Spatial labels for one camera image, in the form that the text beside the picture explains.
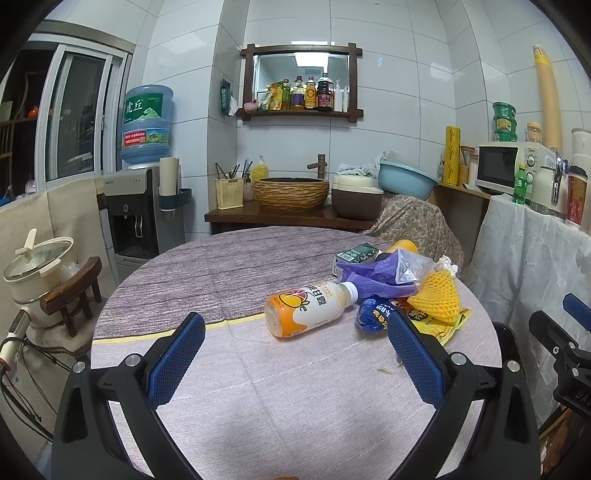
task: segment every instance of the wooden shelf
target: wooden shelf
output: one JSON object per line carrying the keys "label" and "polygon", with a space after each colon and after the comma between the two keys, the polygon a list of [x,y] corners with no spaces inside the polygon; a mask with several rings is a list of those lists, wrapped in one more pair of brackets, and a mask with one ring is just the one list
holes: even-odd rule
{"label": "wooden shelf", "polygon": [[[363,117],[363,110],[356,109],[356,118]],[[325,110],[260,110],[256,112],[245,112],[244,108],[238,109],[237,113],[244,121],[250,120],[253,116],[331,116],[334,118],[350,119],[350,112],[327,112]]]}
{"label": "wooden shelf", "polygon": [[480,197],[481,199],[485,199],[485,200],[490,200],[491,199],[491,195],[489,195],[488,193],[477,192],[476,190],[465,189],[464,187],[457,187],[456,185],[449,185],[447,183],[443,183],[442,181],[440,181],[438,183],[438,185],[440,187],[445,187],[447,189],[452,189],[452,190],[455,190],[457,192],[467,193],[468,195],[474,195],[475,197]]}
{"label": "wooden shelf", "polygon": [[332,205],[324,205],[321,209],[306,212],[288,212],[264,208],[256,201],[246,203],[243,207],[212,210],[205,214],[205,221],[212,224],[213,233],[218,233],[215,224],[229,223],[248,223],[258,226],[315,226],[354,231],[367,230],[374,225],[372,221],[340,218]]}

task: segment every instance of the condiment bottle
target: condiment bottle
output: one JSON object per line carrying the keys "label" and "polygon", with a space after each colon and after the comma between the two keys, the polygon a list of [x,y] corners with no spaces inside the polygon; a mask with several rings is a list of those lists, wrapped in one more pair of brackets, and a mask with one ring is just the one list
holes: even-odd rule
{"label": "condiment bottle", "polygon": [[308,77],[306,83],[306,99],[304,101],[304,107],[313,110],[316,108],[316,84],[314,83],[314,77]]}
{"label": "condiment bottle", "polygon": [[291,109],[303,110],[305,98],[306,87],[304,87],[304,82],[301,79],[301,75],[298,75],[295,81],[293,93],[291,94]]}
{"label": "condiment bottle", "polygon": [[335,92],[332,81],[327,76],[318,80],[316,89],[316,109],[331,112],[335,109]]}
{"label": "condiment bottle", "polygon": [[281,110],[289,110],[291,105],[291,85],[289,79],[283,79],[283,97],[281,100]]}

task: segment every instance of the yellow bottle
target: yellow bottle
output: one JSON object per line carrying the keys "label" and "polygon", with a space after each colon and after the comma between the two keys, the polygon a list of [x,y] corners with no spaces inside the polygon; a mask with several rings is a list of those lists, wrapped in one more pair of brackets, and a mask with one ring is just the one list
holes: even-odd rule
{"label": "yellow bottle", "polygon": [[265,320],[273,335],[287,338],[336,320],[358,297],[351,282],[317,282],[271,297]]}
{"label": "yellow bottle", "polygon": [[262,155],[259,155],[259,164],[252,169],[252,181],[268,178],[269,167],[265,165],[265,161],[262,159]]}

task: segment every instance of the wall shelf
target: wall shelf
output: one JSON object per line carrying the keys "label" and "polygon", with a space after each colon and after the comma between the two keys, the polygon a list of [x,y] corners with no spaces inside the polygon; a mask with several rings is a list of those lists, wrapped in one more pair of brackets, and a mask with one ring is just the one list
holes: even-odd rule
{"label": "wall shelf", "polygon": [[259,110],[256,112],[245,112],[244,108],[237,111],[237,115],[243,121],[250,120],[253,116],[331,116],[334,118],[346,118],[349,122],[356,122],[358,118],[363,117],[363,110],[355,109],[356,112],[327,112],[324,110]]}
{"label": "wall shelf", "polygon": [[334,118],[346,118],[351,123],[357,122],[363,117],[363,110],[357,108],[357,58],[363,56],[363,50],[355,43],[349,43],[346,47],[334,45],[274,45],[256,47],[249,43],[243,48],[240,55],[246,58],[244,72],[244,87],[242,91],[243,103],[252,102],[253,84],[255,78],[255,57],[264,55],[292,55],[298,52],[307,53],[329,53],[347,55],[349,58],[349,107],[346,112],[326,112],[318,110],[265,110],[256,112],[245,112],[244,108],[238,109],[237,116],[242,121],[248,121],[254,116],[329,116]]}

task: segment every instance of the blue packaged snack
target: blue packaged snack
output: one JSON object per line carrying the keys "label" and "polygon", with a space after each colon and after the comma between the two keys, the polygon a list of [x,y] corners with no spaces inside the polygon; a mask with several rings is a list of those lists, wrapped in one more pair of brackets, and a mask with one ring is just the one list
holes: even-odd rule
{"label": "blue packaged snack", "polygon": [[389,300],[373,295],[363,301],[357,312],[357,327],[367,333],[375,333],[388,327],[388,319],[394,307]]}

